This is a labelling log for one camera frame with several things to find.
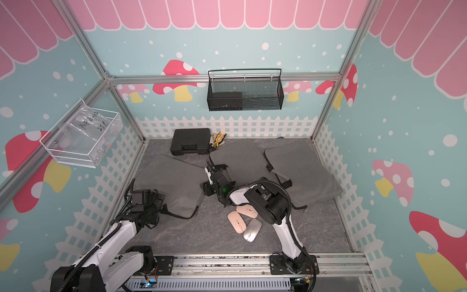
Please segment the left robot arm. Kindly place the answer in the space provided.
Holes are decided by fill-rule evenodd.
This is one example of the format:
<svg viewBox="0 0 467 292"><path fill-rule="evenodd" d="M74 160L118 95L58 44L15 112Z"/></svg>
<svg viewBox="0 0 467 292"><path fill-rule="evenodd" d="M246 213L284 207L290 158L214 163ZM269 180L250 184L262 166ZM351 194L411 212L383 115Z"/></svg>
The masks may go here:
<svg viewBox="0 0 467 292"><path fill-rule="evenodd" d="M60 267L51 280L52 292L115 292L134 274L148 277L158 271L152 247L124 246L143 228L153 229L165 196L156 190L126 190L125 203L109 231L80 259Z"/></svg>

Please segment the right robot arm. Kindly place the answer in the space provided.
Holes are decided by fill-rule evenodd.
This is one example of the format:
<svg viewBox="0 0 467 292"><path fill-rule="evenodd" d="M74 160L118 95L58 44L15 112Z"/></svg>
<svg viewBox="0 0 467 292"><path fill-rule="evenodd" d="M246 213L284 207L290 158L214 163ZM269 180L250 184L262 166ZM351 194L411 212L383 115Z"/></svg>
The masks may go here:
<svg viewBox="0 0 467 292"><path fill-rule="evenodd" d="M287 191L278 183L260 178L244 186L237 186L225 164L206 161L205 172L209 183L205 195L215 195L225 207L251 205L260 218L272 225L282 247L285 265L293 274L308 268L313 276L319 274L316 259L299 241L291 221L293 204Z"/></svg>

